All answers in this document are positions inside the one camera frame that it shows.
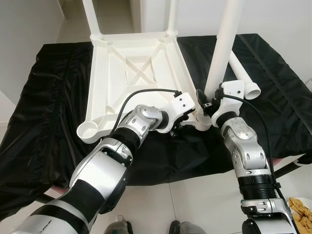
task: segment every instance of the black tablecloth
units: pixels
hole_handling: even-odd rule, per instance
[[[216,37],[177,39],[196,88],[204,89]],[[52,185],[66,188],[74,168],[94,148],[76,129],[85,119],[93,46],[48,44],[37,55],[0,146],[0,220]],[[273,156],[312,152],[312,95],[259,35],[236,36],[233,51],[261,95],[252,104],[269,126]],[[235,79],[228,66],[224,80]],[[267,151],[263,126],[249,107],[241,114]],[[129,185],[154,185],[233,168],[219,129],[186,126],[176,138],[149,133],[129,170]]]

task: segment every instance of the black plastic sheet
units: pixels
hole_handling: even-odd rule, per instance
[[[196,88],[204,89],[216,37],[178,38]],[[52,185],[66,188],[78,163],[94,148],[76,129],[85,119],[93,46],[44,45],[0,146],[0,220],[16,213]],[[273,156],[312,152],[312,95],[283,58],[259,35],[236,36],[233,51],[261,88],[252,104],[269,126]],[[225,79],[235,76],[228,66]],[[242,106],[267,152],[257,115]],[[233,168],[219,130],[183,128],[176,138],[149,133],[129,170],[129,185],[154,185]]]

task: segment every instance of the white pipe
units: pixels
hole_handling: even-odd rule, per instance
[[[250,76],[244,69],[243,65],[239,62],[236,55],[231,51],[229,63],[234,71],[234,74],[238,80],[242,80],[245,83],[244,96],[245,99],[254,99],[261,93],[259,86],[250,79]]]
[[[86,16],[88,19],[91,35],[90,39],[93,41],[93,39],[100,39],[102,37],[102,34],[98,27],[98,20],[96,13],[94,11],[94,6],[92,3],[92,0],[82,0],[84,11],[86,12]]]
[[[215,89],[223,82],[243,6],[244,0],[226,1],[205,87],[209,101],[215,97]]]
[[[177,22],[178,7],[179,7],[179,0],[170,1],[168,29],[166,31],[166,34],[168,36],[177,35],[176,22]]]

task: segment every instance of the white tile floor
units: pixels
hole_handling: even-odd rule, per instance
[[[130,33],[133,25],[127,0],[94,0],[102,33]],[[89,41],[90,30],[81,0],[67,0],[67,20],[58,35],[58,43]],[[275,169],[294,160],[289,157]],[[312,166],[305,166],[281,177],[282,191],[290,196],[312,199]],[[58,197],[53,191],[49,195]],[[99,215],[91,234],[101,234],[115,215],[124,215],[135,234],[167,234],[171,221],[190,221],[200,225],[207,234],[240,233],[245,216],[240,209],[241,195],[234,171],[155,186],[127,187],[116,208]],[[22,209],[17,215],[0,223],[1,233],[9,233],[40,203]]]

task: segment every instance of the black cable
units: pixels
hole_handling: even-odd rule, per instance
[[[269,165],[270,165],[270,171],[271,171],[272,179],[273,179],[273,182],[274,182],[275,184],[277,184],[277,182],[276,182],[276,177],[275,177],[275,173],[274,173],[274,168],[273,168],[273,156],[272,156],[270,135],[269,135],[269,131],[268,131],[268,126],[267,126],[267,124],[266,124],[266,122],[265,122],[265,120],[264,120],[263,115],[258,111],[258,109],[257,109],[254,105],[252,105],[250,102],[248,102],[248,101],[246,101],[246,100],[244,100],[244,99],[241,99],[241,98],[239,98],[239,97],[234,97],[234,96],[231,96],[231,95],[223,95],[223,97],[225,97],[225,98],[230,98],[230,99],[235,99],[235,100],[241,101],[241,102],[243,102],[243,103],[249,105],[250,107],[253,108],[253,110],[254,110],[254,111],[258,114],[258,116],[260,117],[260,120],[261,120],[261,122],[262,122],[262,124],[263,124],[263,126],[264,126],[264,129],[265,129],[265,134],[266,134],[266,138],[267,138],[268,152],[269,152]],[[282,192],[281,192],[281,190],[280,190],[278,187],[276,187],[275,189],[276,189],[276,191],[277,191],[279,197],[280,197],[281,199],[285,200],[285,199],[284,199],[284,196],[283,196],[283,194],[282,194]]]
[[[119,114],[118,114],[118,117],[116,119],[116,122],[115,122],[115,125],[111,131],[111,133],[113,131],[115,131],[115,129],[117,128],[118,124],[119,124],[119,121],[120,121],[120,118],[121,118],[121,115],[122,115],[122,112],[123,110],[125,109],[125,106],[127,104],[127,102],[130,100],[130,98],[132,98],[134,95],[136,94],[139,94],[139,93],[143,93],[143,92],[153,92],[153,91],[158,91],[158,92],[170,92],[170,93],[178,93],[178,90],[171,90],[171,89],[142,89],[142,90],[138,90],[138,91],[135,91],[134,93],[130,94],[127,99],[124,101],[120,111],[119,111]]]

